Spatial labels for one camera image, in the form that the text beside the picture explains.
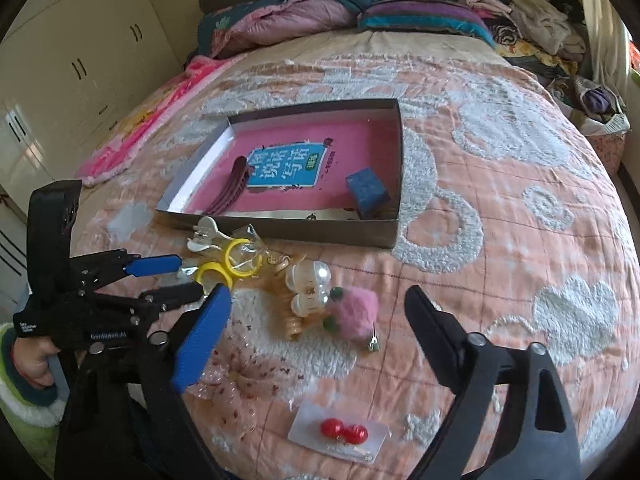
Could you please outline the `green striped sleeve forearm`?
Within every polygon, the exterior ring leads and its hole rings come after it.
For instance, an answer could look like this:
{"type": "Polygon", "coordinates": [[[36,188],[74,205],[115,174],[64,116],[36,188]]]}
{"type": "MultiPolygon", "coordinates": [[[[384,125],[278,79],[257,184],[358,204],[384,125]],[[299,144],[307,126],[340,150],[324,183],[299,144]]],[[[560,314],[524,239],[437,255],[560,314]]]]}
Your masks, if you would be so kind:
{"type": "Polygon", "coordinates": [[[31,384],[13,362],[17,336],[9,323],[1,324],[1,411],[17,439],[40,470],[53,478],[58,425],[65,402],[55,385],[31,384]]]}

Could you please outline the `left hand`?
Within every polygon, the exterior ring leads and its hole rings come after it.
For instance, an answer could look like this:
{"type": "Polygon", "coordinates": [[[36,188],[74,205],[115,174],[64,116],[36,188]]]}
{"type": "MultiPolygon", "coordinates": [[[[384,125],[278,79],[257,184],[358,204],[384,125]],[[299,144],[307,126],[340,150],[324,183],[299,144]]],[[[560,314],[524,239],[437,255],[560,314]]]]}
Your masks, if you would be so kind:
{"type": "Polygon", "coordinates": [[[13,344],[12,361],[17,373],[29,385],[37,389],[50,387],[54,377],[48,359],[57,356],[61,350],[49,337],[16,338],[13,344]]]}

